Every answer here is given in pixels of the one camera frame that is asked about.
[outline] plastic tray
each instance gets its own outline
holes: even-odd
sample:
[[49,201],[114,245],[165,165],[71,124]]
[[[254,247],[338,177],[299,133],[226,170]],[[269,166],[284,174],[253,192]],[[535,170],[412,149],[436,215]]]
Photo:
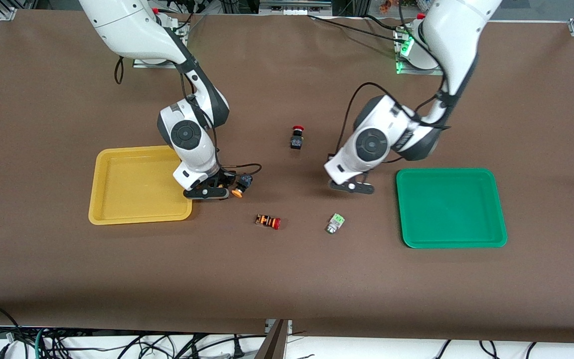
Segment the plastic tray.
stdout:
[[506,244],[493,173],[482,168],[407,169],[397,174],[403,240],[411,248]]
[[184,220],[192,201],[172,173],[180,159],[168,146],[113,148],[96,158],[88,218],[121,224]]

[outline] white floor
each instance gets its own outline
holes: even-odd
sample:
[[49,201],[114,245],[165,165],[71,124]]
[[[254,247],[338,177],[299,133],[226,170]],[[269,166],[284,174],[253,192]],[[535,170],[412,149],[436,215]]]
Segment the white floor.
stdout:
[[[200,349],[210,343],[231,338],[228,335],[208,336],[197,345]],[[78,337],[68,338],[63,342],[71,348],[116,348],[130,343],[135,337]],[[146,337],[155,341],[159,336]],[[175,347],[182,347],[191,336],[172,336]],[[249,353],[257,350],[262,338],[242,339],[241,349]],[[337,337],[290,337],[287,344],[285,359],[302,359],[311,354],[312,359],[433,359],[444,344],[442,340],[420,339],[368,339],[368,338],[337,338]],[[6,339],[0,339],[0,349],[7,344]],[[495,342],[497,356],[502,359],[524,359],[529,343]],[[169,341],[161,341],[161,349],[172,353]],[[121,349],[110,352],[81,351],[71,352],[73,359],[116,359]],[[29,357],[34,358],[34,350],[28,348]],[[233,353],[233,343],[223,343],[201,352],[201,358],[226,358]],[[123,359],[136,359],[139,347],[132,347]],[[12,345],[6,359],[23,359],[23,348],[20,343]],[[166,359],[165,354],[153,352],[146,359]],[[489,359],[490,356],[480,349],[477,341],[453,341],[446,348],[442,359]],[[531,359],[574,359],[574,344],[537,343],[531,352]]]

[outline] yellow tray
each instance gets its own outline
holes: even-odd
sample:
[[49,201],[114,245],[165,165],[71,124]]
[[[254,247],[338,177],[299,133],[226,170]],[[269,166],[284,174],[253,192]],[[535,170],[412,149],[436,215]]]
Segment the yellow tray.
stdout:
[[192,201],[172,173],[180,159],[168,146],[112,148],[96,157],[88,218],[92,224],[184,220]]

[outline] wire bundle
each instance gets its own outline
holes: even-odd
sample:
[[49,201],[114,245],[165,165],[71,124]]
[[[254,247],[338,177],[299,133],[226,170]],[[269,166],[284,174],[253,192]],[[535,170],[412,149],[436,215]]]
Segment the wire bundle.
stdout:
[[[94,351],[94,352],[111,352],[113,350],[121,350],[117,359],[121,359],[125,356],[128,350],[134,346],[139,346],[139,356],[137,359],[143,359],[146,355],[152,352],[164,353],[167,359],[180,359],[186,354],[192,355],[192,357],[198,357],[198,353],[202,352],[207,348],[211,348],[223,343],[230,341],[235,342],[235,347],[240,348],[239,340],[248,338],[262,338],[265,336],[249,335],[249,336],[237,336],[234,335],[232,338],[223,339],[216,343],[211,343],[209,345],[196,348],[199,341],[205,339],[209,334],[198,333],[194,334],[192,339],[188,341],[179,351],[176,350],[173,340],[170,336],[180,335],[183,333],[174,332],[139,332],[137,337],[132,340],[129,344],[125,346],[119,346],[116,348],[80,348],[80,347],[69,347],[64,344],[63,340],[66,337],[80,337],[80,336],[91,336],[95,333],[101,332],[102,330],[82,330],[82,329],[46,329],[46,328],[25,328],[21,327],[9,313],[0,308],[0,313],[4,314],[8,320],[13,324],[13,327],[0,327],[1,334],[12,334],[14,341],[19,341],[25,347],[25,357],[28,356],[27,346],[33,348],[34,359],[73,359],[71,352],[84,352],[84,351]],[[145,337],[146,336],[161,336],[155,341],[149,343]],[[172,350],[164,349],[161,347],[160,343],[163,341],[169,341]],[[6,345],[2,349],[3,355],[5,356],[6,350],[9,345]]]

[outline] green tray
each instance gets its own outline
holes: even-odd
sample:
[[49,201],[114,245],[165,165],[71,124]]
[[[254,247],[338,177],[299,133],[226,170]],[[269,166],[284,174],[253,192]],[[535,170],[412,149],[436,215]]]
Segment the green tray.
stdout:
[[506,244],[495,177],[483,168],[400,170],[396,176],[403,240],[411,248]]

